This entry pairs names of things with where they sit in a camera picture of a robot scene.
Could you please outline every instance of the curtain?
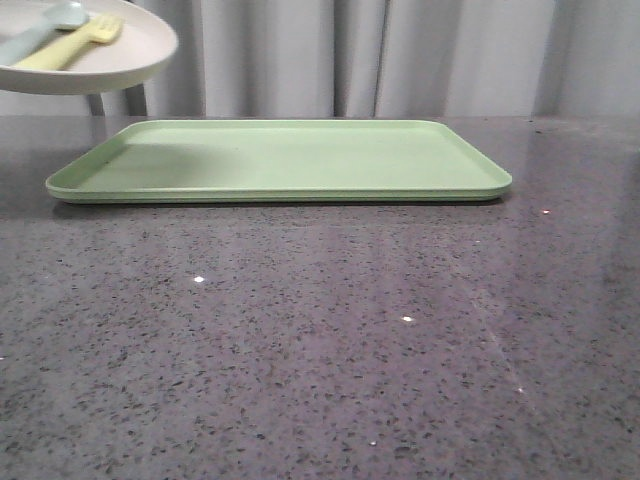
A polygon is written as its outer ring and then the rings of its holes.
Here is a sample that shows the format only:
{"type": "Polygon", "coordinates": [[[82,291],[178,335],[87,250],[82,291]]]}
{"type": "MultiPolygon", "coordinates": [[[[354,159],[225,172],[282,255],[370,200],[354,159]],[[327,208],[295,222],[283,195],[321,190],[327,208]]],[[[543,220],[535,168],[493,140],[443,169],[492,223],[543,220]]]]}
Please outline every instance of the curtain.
{"type": "MultiPolygon", "coordinates": [[[[638,0],[134,3],[180,48],[143,88],[102,95],[107,115],[640,116],[638,0]]],[[[0,92],[0,114],[95,103],[0,92]]]]}

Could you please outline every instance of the spoon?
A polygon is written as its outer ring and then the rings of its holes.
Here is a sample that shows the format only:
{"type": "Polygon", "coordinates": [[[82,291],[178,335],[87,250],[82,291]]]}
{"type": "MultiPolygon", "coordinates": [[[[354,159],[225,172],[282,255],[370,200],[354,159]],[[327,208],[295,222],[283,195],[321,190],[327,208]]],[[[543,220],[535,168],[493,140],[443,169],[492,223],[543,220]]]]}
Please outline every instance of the spoon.
{"type": "Polygon", "coordinates": [[[31,28],[0,44],[0,65],[22,60],[50,40],[56,30],[75,30],[87,20],[89,15],[78,2],[65,1],[48,8],[31,28]]]}

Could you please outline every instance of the countertop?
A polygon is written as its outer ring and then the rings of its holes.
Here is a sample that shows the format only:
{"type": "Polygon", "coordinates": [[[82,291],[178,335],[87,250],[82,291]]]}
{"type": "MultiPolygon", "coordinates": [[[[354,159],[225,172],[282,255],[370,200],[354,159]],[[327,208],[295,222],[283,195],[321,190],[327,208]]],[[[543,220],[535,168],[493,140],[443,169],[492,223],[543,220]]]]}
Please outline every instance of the countertop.
{"type": "Polygon", "coordinates": [[[466,204],[74,206],[0,117],[3,479],[640,478],[640,121],[439,119],[466,204]]]}

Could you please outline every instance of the tray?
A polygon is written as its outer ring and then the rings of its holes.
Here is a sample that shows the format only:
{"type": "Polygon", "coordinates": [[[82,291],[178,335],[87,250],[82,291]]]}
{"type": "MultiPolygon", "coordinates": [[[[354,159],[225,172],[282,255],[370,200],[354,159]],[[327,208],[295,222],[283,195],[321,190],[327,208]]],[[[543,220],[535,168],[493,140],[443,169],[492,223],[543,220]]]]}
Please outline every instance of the tray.
{"type": "MultiPolygon", "coordinates": [[[[0,42],[32,26],[59,0],[0,0],[0,42]]],[[[47,95],[79,95],[128,88],[164,69],[178,47],[173,29],[124,0],[81,0],[91,17],[114,13],[124,19],[119,38],[92,48],[67,70],[23,70],[0,65],[0,89],[47,95]]]]}
{"type": "Polygon", "coordinates": [[[423,120],[155,120],[46,181],[71,203],[489,200],[511,176],[423,120]]]}

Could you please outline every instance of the green tray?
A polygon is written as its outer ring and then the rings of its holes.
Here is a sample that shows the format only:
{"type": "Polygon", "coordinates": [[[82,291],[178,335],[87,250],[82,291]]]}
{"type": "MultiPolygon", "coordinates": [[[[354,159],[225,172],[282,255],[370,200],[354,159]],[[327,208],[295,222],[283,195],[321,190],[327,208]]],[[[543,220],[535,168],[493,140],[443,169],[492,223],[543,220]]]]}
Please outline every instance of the green tray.
{"type": "Polygon", "coordinates": [[[511,176],[423,120],[157,120],[46,181],[72,203],[489,200],[511,176]]]}

